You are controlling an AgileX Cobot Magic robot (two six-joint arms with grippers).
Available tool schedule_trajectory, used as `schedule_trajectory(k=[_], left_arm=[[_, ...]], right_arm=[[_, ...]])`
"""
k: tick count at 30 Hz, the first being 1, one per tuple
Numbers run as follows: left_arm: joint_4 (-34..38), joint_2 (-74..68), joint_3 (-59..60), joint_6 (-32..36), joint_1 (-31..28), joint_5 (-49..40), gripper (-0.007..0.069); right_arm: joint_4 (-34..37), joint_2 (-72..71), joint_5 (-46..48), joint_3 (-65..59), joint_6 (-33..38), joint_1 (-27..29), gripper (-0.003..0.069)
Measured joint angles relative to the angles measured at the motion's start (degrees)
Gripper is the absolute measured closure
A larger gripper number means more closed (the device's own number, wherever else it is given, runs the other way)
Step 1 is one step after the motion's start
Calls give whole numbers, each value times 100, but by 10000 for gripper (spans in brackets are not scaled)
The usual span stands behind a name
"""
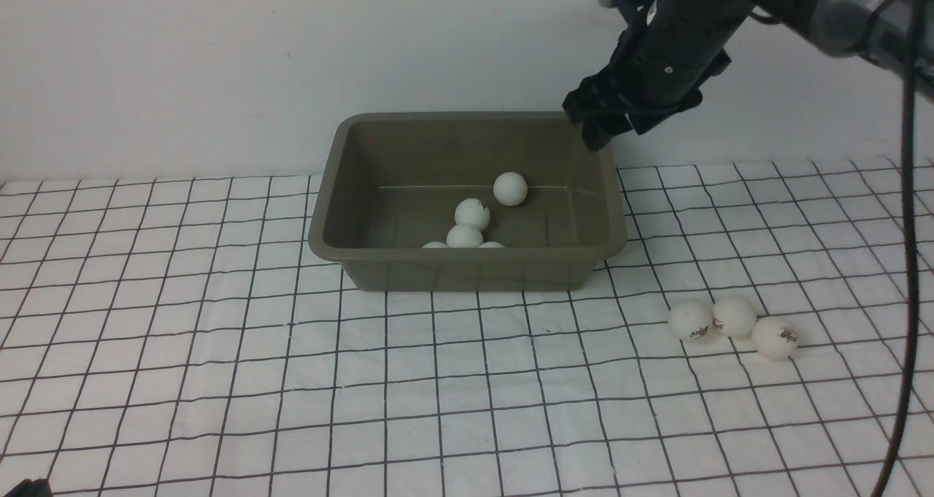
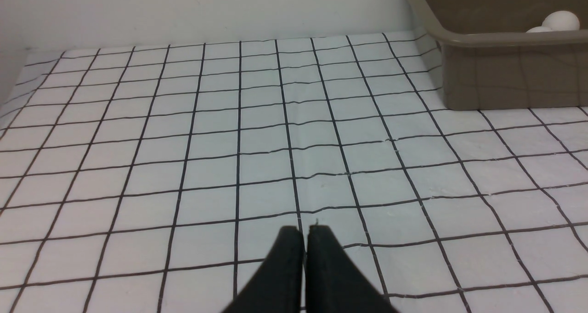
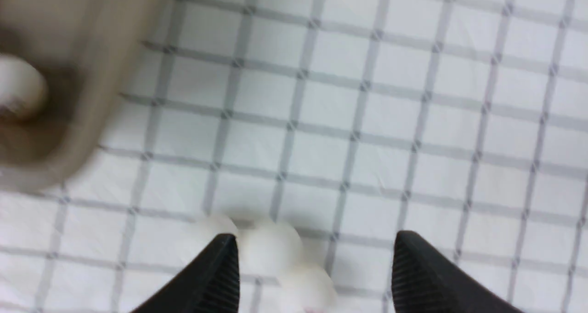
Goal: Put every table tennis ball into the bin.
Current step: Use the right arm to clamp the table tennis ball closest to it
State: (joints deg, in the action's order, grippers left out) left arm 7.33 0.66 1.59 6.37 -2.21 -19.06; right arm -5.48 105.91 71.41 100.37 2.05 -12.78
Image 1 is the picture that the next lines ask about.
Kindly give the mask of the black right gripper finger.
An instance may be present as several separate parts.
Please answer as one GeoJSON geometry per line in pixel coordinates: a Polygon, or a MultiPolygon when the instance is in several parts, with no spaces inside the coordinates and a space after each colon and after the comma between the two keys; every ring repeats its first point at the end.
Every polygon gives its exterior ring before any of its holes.
{"type": "Polygon", "coordinates": [[[633,130],[627,115],[587,115],[582,119],[581,136],[590,152],[598,152],[610,141],[633,130]]]}

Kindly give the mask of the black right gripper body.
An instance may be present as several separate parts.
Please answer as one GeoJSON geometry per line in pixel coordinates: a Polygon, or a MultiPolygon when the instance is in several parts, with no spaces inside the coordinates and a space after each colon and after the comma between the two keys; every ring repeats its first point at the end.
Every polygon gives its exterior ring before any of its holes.
{"type": "Polygon", "coordinates": [[[587,115],[628,117],[635,134],[697,107],[700,87],[730,63],[726,42],[753,10],[751,0],[611,0],[627,27],[609,63],[563,102],[582,130],[587,115]]]}

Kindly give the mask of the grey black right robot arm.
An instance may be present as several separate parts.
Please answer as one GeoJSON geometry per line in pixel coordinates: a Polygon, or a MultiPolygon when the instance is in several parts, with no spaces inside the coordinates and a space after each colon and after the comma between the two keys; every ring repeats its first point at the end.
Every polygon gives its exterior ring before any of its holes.
{"type": "Polygon", "coordinates": [[[860,57],[900,76],[906,98],[932,98],[932,0],[611,0],[627,27],[609,63],[563,102],[591,151],[646,134],[703,101],[726,44],[754,9],[828,57],[860,57]]]}

